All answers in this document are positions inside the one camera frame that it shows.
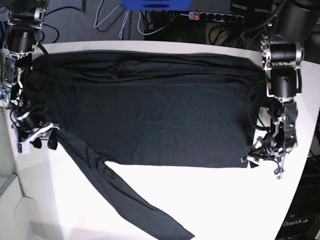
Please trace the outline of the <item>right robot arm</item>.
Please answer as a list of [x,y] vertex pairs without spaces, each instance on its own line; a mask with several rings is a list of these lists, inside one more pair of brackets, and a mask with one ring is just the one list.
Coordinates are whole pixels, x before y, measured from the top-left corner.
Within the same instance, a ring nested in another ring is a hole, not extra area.
[[45,121],[47,111],[44,103],[32,105],[26,89],[27,79],[33,69],[32,56],[40,44],[40,34],[48,7],[47,0],[2,0],[1,6],[8,10],[8,22],[2,37],[2,49],[7,51],[1,64],[0,99],[16,135],[16,150],[28,154],[30,147],[40,149],[42,141],[56,150],[56,131],[59,125]]

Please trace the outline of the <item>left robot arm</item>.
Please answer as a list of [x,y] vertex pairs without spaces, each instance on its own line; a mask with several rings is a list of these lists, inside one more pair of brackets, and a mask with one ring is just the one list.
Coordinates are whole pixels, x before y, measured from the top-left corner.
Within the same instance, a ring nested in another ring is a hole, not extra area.
[[320,17],[318,0],[284,0],[261,23],[244,30],[240,37],[259,29],[266,31],[260,41],[263,69],[266,74],[266,110],[270,126],[257,126],[265,131],[246,149],[247,162],[257,167],[262,161],[277,164],[274,174],[280,179],[284,173],[285,157],[297,147],[295,97],[302,92],[301,63],[305,56],[304,41],[312,34]]

